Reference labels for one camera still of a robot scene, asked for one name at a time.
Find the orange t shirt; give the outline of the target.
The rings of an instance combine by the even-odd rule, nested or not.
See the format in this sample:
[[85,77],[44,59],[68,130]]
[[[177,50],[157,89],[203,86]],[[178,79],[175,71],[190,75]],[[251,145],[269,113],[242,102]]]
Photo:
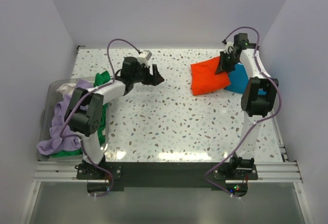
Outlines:
[[220,57],[191,64],[191,91],[194,96],[215,92],[231,84],[227,73],[215,74]]

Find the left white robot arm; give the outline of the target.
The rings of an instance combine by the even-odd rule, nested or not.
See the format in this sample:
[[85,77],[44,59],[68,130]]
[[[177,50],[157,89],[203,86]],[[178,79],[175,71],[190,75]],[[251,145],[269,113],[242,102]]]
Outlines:
[[136,83],[157,86],[165,81],[157,65],[148,66],[147,60],[140,57],[125,57],[118,76],[100,86],[84,89],[75,88],[66,114],[65,126],[69,126],[83,151],[83,160],[89,163],[88,173],[95,179],[106,174],[102,164],[104,153],[100,148],[97,135],[103,106],[112,100],[127,95]]

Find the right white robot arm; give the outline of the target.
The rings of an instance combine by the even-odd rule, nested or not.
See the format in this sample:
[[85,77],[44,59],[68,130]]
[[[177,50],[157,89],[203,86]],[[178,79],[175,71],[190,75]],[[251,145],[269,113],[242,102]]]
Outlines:
[[234,35],[233,42],[224,40],[223,43],[225,49],[220,53],[215,73],[231,73],[237,64],[242,64],[248,83],[241,97],[244,121],[240,142],[215,172],[223,179],[243,179],[246,176],[256,179],[256,142],[262,122],[274,106],[279,82],[267,73],[261,63],[257,44],[250,43],[246,33],[238,33]]

